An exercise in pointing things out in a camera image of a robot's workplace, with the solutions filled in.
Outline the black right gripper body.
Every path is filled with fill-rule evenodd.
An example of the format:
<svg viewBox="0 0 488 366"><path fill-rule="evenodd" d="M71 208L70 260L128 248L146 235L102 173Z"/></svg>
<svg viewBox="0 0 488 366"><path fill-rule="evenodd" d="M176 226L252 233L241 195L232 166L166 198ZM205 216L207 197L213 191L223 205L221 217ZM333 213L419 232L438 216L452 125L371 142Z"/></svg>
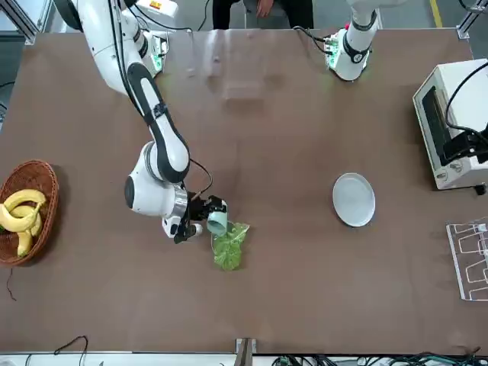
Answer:
<svg viewBox="0 0 488 366"><path fill-rule="evenodd" d="M209 215L207 201L200 196L190 198L187 210L188 219L191 221L205 221Z"/></svg>

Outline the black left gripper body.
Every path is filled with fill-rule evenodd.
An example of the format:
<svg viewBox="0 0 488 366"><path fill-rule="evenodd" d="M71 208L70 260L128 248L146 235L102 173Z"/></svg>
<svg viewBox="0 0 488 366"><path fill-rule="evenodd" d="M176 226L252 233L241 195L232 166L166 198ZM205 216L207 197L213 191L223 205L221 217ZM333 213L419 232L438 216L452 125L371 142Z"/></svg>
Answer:
<svg viewBox="0 0 488 366"><path fill-rule="evenodd" d="M482 162L482 140L475 133L464 131L444 144L441 163L447 165L454 160L473 156L477 157L479 163Z"/></svg>

